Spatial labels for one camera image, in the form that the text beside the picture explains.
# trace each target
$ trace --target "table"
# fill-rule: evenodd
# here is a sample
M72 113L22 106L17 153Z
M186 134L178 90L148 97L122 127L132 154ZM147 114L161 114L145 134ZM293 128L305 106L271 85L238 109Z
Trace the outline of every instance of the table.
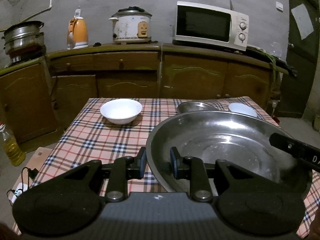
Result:
M54 178L71 168L94 159L100 159L103 164L112 163L116 158L129 155L135 156L140 147L146 145L149 133L161 121L177 114L177 106L187 100L134 98L139 101L143 110L138 117L127 125L110 123L100 114L100 107L113 98L90 98L78 116L70 124L66 132L44 162L32 186ZM249 97L228 98L218 100L201 100L219 110L228 110L232 102L244 103L254 108L258 118L277 125L276 122ZM100 195L105 194L105 181ZM128 192L165 192L157 182L147 165L144 179L129 180ZM301 237L308 234L309 226L314 218L318 203L320 203L320 178L313 172L313 182L304 201L306 214L297 231Z

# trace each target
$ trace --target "wall outlet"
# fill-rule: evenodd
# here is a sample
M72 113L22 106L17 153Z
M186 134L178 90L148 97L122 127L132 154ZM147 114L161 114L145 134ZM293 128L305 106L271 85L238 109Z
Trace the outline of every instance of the wall outlet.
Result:
M276 2L276 8L278 11L283 12L283 4L280 2Z

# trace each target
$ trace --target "paper note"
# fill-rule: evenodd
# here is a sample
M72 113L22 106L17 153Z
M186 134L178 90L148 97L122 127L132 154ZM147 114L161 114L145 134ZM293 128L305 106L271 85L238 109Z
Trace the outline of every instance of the paper note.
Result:
M313 32L313 25L306 6L302 3L297 7L291 9L291 13L296 20L301 39L305 39Z

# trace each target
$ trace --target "concrete wall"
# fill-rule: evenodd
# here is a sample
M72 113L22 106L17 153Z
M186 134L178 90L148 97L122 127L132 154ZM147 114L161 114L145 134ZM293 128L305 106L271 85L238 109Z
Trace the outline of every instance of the concrete wall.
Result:
M320 114L320 47L316 73L313 79L312 89L309 95L306 109L303 113L303 119L307 121L313 121L316 114Z
M0 0L0 12L3 5ZM152 17L152 39L172 42L172 25L175 22L178 0L81 0L81 15L85 18L89 44L112 42L112 23L108 18L118 9L128 6L144 8ZM230 8L229 0L182 0ZM284 11L276 10L276 1L283 3ZM232 0L234 10L249 15L250 29L248 43L271 51L271 44L278 42L285 59L289 33L289 0ZM49 5L49 0L20 0L12 6L12 24L18 23ZM45 22L47 51L66 49L66 33L69 20L78 7L78 0L53 0L52 9L35 18ZM7 23L0 22L0 27Z
M0 29L12 24L14 0L0 0ZM0 68L10 63L10 58L4 53L4 40L0 40Z

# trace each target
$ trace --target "drawer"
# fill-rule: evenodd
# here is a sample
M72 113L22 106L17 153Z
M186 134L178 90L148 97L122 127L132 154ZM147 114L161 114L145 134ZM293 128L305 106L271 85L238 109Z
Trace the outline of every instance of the drawer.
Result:
M156 71L110 71L97 78L99 97L158 98Z
M157 70L158 52L108 52L93 55L95 70Z
M49 70L51 73L92 70L92 67L92 54L52 59L49 64Z

